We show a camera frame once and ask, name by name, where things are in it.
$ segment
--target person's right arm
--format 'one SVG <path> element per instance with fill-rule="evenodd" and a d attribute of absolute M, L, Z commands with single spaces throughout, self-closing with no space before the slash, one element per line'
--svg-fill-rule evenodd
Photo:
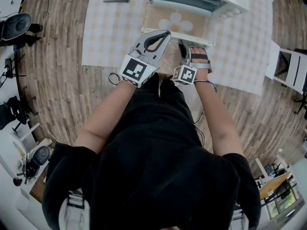
<path fill-rule="evenodd" d="M 199 48 L 193 48 L 191 51 L 196 54 L 206 54 L 205 50 Z M 195 63 L 207 63 L 205 61 L 205 59 L 192 60 Z M 198 69 L 195 80 L 208 80 L 208 70 Z M 223 156 L 228 153 L 238 153 L 244 156 L 234 122 L 212 85 L 208 82 L 196 82 L 195 87 L 207 118 L 214 154 Z"/>

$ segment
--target black strap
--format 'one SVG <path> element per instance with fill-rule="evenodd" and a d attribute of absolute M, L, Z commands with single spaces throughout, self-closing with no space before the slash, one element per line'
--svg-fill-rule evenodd
<path fill-rule="evenodd" d="M 203 54 L 191 54 L 191 59 L 208 59 L 208 56 Z"/>

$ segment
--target sleeve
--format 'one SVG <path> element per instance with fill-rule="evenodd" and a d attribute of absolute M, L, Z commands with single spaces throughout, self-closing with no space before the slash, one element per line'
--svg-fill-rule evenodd
<path fill-rule="evenodd" d="M 56 144 L 48 165 L 42 208 L 48 225 L 59 229 L 59 209 L 69 190 L 81 187 L 83 175 L 97 155 L 85 147 Z"/>
<path fill-rule="evenodd" d="M 248 218 L 249 228 L 254 227 L 256 229 L 261 215 L 260 194 L 248 161 L 237 153 L 226 154 L 223 158 L 228 159 L 236 168 L 241 180 L 237 203 Z"/>

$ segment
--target wooden floor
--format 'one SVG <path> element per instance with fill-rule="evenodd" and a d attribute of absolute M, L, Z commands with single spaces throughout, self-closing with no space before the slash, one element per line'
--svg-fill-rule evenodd
<path fill-rule="evenodd" d="M 59 142 L 72 144 L 78 130 L 97 103 L 113 89 L 108 82 L 110 68 L 81 66 L 83 29 L 88 0 L 50 0 L 46 37 L 33 47 L 25 47 L 20 63 L 20 86 L 25 95 L 36 96 L 34 109 L 44 113 L 47 126 Z M 34 23 L 44 24 L 47 0 L 26 0 L 23 10 Z M 273 40 L 283 48 L 307 48 L 307 7 L 301 0 L 274 0 Z M 303 156 L 306 121 L 304 111 L 294 115 L 295 92 L 265 79 L 261 96 L 218 86 L 221 96 L 243 141 L 244 153 L 254 175 L 255 163 L 272 163 L 278 149 L 288 162 Z M 35 132 L 39 140 L 52 138 L 42 126 Z M 205 119 L 198 124 L 206 135 L 206 149 L 212 151 Z"/>

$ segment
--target white flower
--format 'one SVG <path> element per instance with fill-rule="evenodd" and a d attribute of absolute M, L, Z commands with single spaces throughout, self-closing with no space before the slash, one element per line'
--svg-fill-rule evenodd
<path fill-rule="evenodd" d="M 193 24 L 190 21 L 181 21 L 181 14 L 175 12 L 169 16 L 169 20 L 160 20 L 159 28 L 161 30 L 184 33 L 192 31 Z"/>

